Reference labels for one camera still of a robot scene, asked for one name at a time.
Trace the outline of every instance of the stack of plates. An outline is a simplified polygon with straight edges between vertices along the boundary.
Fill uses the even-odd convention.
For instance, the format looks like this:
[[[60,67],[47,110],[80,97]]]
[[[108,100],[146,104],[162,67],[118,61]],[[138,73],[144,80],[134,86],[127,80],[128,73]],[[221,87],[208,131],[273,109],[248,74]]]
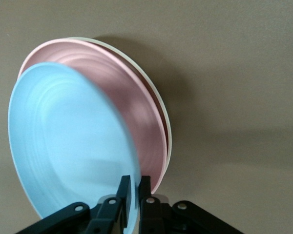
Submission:
[[[93,207],[131,175],[127,233],[137,218],[141,175],[151,176],[155,192],[171,154],[169,119],[151,80],[94,39],[48,41],[27,56],[8,127],[18,175],[41,217],[76,201]]]

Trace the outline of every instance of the metal screw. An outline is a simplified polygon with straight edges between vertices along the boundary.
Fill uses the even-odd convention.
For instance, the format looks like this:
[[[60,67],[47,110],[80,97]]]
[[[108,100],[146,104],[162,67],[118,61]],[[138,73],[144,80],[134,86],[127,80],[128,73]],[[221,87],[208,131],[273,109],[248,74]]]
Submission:
[[[154,200],[154,198],[149,197],[149,198],[146,200],[146,202],[152,204],[152,203],[155,202],[155,200]]]
[[[187,205],[185,203],[179,203],[177,206],[180,210],[185,210],[187,208]]]
[[[115,199],[111,199],[110,201],[108,201],[109,204],[113,205],[116,203],[116,200]]]
[[[83,206],[76,206],[75,211],[81,211],[84,207]]]

